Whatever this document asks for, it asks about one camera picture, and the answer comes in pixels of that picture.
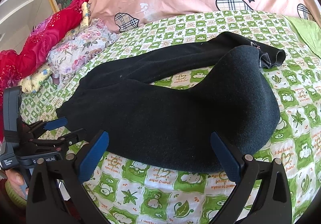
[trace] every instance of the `blue gripper pad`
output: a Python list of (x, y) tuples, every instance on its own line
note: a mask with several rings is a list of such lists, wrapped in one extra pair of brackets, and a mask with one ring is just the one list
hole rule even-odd
[(54, 129), (57, 129), (59, 127), (65, 126), (68, 123), (68, 120), (66, 117), (61, 117), (53, 121), (49, 121), (44, 125), (44, 129), (47, 131), (51, 131)]
[(103, 132), (79, 165), (78, 180), (80, 183), (89, 181), (108, 145), (109, 135)]
[(239, 183), (241, 180), (240, 165), (217, 132), (211, 134), (211, 146), (229, 180), (236, 184)]

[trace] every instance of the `silver screw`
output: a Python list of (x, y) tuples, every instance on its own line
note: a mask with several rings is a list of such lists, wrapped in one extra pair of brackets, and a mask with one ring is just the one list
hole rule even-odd
[(44, 161), (45, 161), (44, 158), (39, 158), (39, 159), (37, 160), (37, 163), (38, 163), (38, 164), (42, 164)]
[(252, 160), (253, 160), (253, 156), (250, 155), (250, 154), (246, 154), (246, 155), (244, 156), (244, 158), (245, 158), (245, 160), (247, 160), (247, 161), (252, 161)]
[(279, 158), (276, 158), (275, 159), (275, 163), (278, 164), (278, 165), (281, 165), (282, 161)]
[(73, 153), (69, 153), (69, 154), (66, 155), (66, 159), (67, 159), (68, 161), (71, 161), (71, 160), (73, 160), (74, 158), (75, 158), (75, 155), (74, 155)]

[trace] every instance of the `green and white checkered bedsheet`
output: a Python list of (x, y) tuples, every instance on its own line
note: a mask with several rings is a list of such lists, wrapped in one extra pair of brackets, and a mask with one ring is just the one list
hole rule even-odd
[[(295, 221), (321, 186), (321, 62), (298, 41), (283, 16), (251, 10), (197, 13), (124, 32), (62, 90), (57, 91), (49, 78), (38, 93), (24, 94), (22, 117), (27, 123), (55, 119), (55, 109), (72, 96), (79, 80), (101, 63), (175, 44), (207, 41), (223, 31), (284, 49), (287, 54), (281, 67), (262, 71), (279, 103), (281, 119), (255, 158), (281, 158), (290, 184)], [(211, 67), (194, 69), (154, 84), (186, 89), (200, 82), (210, 70)], [(56, 138), (67, 132), (60, 128), (44, 137)], [(71, 150), (77, 152), (80, 146), (74, 145)], [(111, 223), (127, 224), (208, 223), (235, 186), (224, 172), (191, 174), (141, 164), (108, 152), (84, 185)], [(240, 217), (249, 212), (258, 187), (257, 183)]]

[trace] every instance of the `white wall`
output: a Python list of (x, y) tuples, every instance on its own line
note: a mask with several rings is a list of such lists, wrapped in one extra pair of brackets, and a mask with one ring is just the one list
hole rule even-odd
[(21, 52), (33, 25), (52, 14), (48, 0), (2, 0), (0, 2), (0, 51)]

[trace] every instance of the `red floral fabric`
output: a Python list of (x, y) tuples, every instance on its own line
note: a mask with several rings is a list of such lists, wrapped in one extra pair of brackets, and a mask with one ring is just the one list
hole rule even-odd
[(3, 141), (3, 90), (16, 86), (20, 79), (33, 74), (46, 61), (51, 48), (79, 25), (81, 4), (88, 1), (73, 0), (67, 8), (40, 23), (27, 38), (20, 54), (14, 50), (0, 52), (0, 143)]

